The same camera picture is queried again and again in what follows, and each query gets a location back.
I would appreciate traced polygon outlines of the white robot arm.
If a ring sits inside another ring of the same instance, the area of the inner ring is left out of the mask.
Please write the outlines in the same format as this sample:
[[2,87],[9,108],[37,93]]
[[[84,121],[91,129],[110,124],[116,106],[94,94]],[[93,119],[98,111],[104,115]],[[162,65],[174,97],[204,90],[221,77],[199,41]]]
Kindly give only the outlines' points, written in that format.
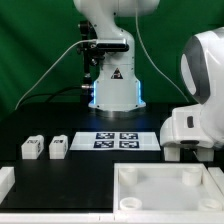
[[[116,16],[153,12],[160,0],[73,0],[96,32],[91,52],[99,57],[89,107],[108,114],[128,114],[145,106],[134,74],[133,36],[117,27]],[[163,124],[160,144],[224,146],[224,27],[189,39],[181,57],[183,81],[197,103],[176,108]]]

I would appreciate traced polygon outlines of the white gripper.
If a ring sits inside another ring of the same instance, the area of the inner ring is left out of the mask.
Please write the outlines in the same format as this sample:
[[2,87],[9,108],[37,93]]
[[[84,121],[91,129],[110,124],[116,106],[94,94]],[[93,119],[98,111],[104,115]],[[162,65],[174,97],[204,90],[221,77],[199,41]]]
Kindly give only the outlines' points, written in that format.
[[200,124],[201,105],[178,107],[160,129],[160,144],[163,147],[184,145],[212,148],[213,140],[207,136]]

